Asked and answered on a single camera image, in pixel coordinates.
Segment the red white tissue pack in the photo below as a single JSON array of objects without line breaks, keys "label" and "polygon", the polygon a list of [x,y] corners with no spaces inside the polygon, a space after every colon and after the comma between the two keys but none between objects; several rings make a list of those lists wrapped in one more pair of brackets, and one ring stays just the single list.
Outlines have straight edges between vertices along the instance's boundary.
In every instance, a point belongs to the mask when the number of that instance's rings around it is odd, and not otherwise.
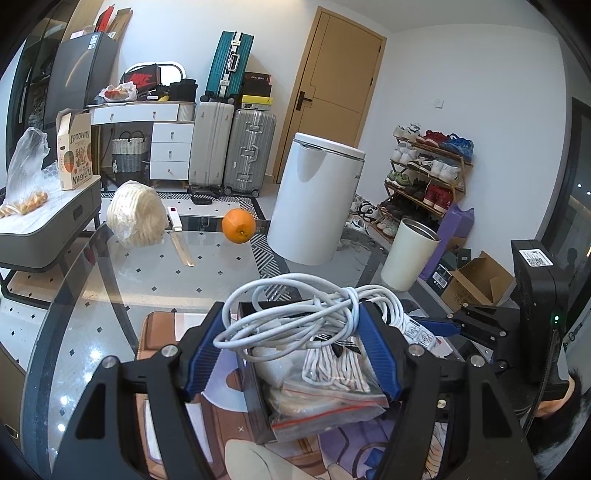
[{"label": "red white tissue pack", "polygon": [[428,351],[437,345],[437,337],[411,317],[403,320],[402,334],[410,345],[420,345]]}]

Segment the bagged white adidas laces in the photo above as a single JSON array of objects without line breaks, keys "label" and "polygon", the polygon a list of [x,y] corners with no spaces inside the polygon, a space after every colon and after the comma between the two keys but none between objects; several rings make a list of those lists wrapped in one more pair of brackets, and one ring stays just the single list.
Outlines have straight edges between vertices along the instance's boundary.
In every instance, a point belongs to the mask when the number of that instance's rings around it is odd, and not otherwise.
[{"label": "bagged white adidas laces", "polygon": [[379,392],[376,376],[356,336],[308,350],[301,380],[314,387],[352,394]]}]

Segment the white foam block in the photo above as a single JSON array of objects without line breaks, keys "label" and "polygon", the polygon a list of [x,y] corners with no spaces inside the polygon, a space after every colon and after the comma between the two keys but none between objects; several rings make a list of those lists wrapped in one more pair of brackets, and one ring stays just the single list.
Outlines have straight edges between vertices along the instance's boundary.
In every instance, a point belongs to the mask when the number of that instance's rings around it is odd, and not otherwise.
[{"label": "white foam block", "polygon": [[256,362],[256,374],[266,384],[280,389],[284,381],[301,378],[306,354],[304,350],[296,350],[276,360]]}]

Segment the small white trash bin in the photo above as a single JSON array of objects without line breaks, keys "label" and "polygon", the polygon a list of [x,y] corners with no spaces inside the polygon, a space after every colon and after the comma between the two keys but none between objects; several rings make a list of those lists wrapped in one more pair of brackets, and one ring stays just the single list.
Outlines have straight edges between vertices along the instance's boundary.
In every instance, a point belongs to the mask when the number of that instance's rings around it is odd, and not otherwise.
[{"label": "small white trash bin", "polygon": [[431,228],[404,218],[381,272],[384,283],[394,291],[408,291],[439,244],[440,238]]}]

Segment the wooden shoe rack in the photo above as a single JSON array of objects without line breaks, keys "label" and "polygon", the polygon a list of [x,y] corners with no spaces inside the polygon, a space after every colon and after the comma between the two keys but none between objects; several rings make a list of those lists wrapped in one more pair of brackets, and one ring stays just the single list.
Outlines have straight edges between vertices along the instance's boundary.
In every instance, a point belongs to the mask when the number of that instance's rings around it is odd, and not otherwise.
[{"label": "wooden shoe rack", "polygon": [[423,131],[416,123],[397,126],[391,171],[385,179],[387,198],[377,228],[393,238],[405,218],[437,230],[451,207],[467,193],[474,142],[455,133]]}]

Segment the plastic bag with snacks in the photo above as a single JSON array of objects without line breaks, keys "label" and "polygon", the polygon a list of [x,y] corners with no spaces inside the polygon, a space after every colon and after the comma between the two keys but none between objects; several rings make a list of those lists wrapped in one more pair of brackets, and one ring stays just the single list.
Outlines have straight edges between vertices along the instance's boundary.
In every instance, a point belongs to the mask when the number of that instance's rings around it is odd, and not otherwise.
[{"label": "plastic bag with snacks", "polygon": [[60,192],[57,164],[43,166],[49,153],[47,134],[28,127],[17,142],[8,168],[2,218],[27,215]]}]

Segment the wicker basket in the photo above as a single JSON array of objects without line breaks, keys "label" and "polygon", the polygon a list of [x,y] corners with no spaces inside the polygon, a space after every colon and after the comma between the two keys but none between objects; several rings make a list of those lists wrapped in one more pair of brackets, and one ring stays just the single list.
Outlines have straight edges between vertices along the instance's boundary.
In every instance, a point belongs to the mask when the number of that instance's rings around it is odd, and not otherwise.
[{"label": "wicker basket", "polygon": [[112,168],[114,173],[138,173],[148,159],[149,138],[140,130],[123,131],[112,141]]}]

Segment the white suitcase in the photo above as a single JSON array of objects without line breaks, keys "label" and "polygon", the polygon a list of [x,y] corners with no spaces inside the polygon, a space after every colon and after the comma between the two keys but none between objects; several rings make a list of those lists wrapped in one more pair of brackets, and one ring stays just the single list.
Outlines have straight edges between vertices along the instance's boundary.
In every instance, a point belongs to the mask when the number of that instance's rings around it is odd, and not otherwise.
[{"label": "white suitcase", "polygon": [[198,104],[189,157],[190,185],[221,186],[234,114],[235,107],[231,104],[219,102]]}]

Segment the orange fruit carton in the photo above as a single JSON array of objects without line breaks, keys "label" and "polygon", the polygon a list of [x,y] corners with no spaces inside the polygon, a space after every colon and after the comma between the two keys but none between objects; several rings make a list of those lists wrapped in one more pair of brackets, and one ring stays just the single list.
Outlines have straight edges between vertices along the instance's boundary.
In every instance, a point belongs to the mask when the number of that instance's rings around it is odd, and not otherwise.
[{"label": "orange fruit carton", "polygon": [[56,117],[61,189],[75,190],[92,176],[91,114],[65,109]]}]

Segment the teal suitcase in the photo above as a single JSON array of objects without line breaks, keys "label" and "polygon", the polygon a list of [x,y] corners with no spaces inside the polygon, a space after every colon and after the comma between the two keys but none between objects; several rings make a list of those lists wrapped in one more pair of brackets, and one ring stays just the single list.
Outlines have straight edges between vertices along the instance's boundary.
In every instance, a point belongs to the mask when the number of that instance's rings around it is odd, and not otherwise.
[{"label": "teal suitcase", "polygon": [[201,102],[235,103],[245,77],[254,36],[240,31],[223,31],[219,38]]}]

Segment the white drawer desk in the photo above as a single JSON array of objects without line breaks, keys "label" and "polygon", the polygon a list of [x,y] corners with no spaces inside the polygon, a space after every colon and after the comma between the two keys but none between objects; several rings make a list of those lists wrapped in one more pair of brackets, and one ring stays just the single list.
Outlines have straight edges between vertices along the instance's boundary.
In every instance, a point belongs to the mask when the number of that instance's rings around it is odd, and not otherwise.
[{"label": "white drawer desk", "polygon": [[110,131],[107,152],[117,183],[186,181],[197,108],[192,102],[127,102],[91,109],[91,124]]}]

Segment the black cabinet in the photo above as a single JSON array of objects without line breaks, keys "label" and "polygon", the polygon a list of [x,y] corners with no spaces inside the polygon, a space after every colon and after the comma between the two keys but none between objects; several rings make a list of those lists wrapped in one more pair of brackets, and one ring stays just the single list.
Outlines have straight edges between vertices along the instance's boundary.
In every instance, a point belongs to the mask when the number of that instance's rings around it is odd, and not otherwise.
[{"label": "black cabinet", "polygon": [[66,25],[62,8],[55,6],[24,42],[7,113],[7,162],[10,162],[18,140],[28,127],[43,129],[50,74]]}]

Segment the red black shoe box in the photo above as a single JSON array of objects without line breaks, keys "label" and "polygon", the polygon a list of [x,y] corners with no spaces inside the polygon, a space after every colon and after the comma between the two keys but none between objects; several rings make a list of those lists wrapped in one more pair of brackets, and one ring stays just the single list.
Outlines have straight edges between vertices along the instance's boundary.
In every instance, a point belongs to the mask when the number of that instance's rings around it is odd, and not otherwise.
[{"label": "red black shoe box", "polygon": [[135,85],[138,93],[145,93],[160,84],[160,74],[161,69],[155,63],[135,66],[122,74],[120,83],[131,82]]}]

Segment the dark grey refrigerator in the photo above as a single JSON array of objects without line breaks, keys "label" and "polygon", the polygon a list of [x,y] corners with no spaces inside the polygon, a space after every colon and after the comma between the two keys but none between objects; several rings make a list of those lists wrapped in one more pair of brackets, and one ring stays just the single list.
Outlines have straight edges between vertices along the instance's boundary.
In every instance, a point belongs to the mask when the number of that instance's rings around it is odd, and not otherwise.
[{"label": "dark grey refrigerator", "polygon": [[54,59],[44,112],[44,127],[55,126],[64,109],[80,110],[109,84],[118,44],[103,32],[60,44]]}]

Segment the white handled knife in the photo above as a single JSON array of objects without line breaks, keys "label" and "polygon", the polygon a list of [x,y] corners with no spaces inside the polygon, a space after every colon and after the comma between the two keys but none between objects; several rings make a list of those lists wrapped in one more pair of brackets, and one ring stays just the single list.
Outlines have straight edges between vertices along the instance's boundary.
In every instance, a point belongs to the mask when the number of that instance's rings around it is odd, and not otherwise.
[{"label": "white handled knife", "polygon": [[195,263],[184,238],[182,223],[178,211],[175,207],[168,207],[167,214],[171,225],[169,235],[174,247],[176,248],[177,254],[185,266],[194,268]]}]

